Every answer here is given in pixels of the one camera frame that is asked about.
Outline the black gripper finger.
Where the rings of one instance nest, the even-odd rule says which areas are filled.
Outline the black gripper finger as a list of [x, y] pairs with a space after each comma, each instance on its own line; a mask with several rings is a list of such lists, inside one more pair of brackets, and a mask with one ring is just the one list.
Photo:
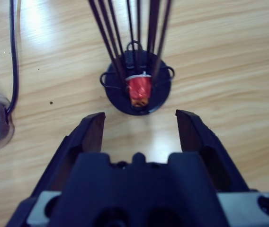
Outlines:
[[177, 110], [182, 152], [197, 152], [216, 190], [249, 192], [250, 189], [219, 138], [195, 113]]
[[44, 191], [61, 191], [64, 188], [78, 155], [101, 151], [105, 117], [104, 112], [90, 114], [64, 137], [33, 192], [18, 205], [6, 226], [26, 227], [26, 218], [34, 202]]

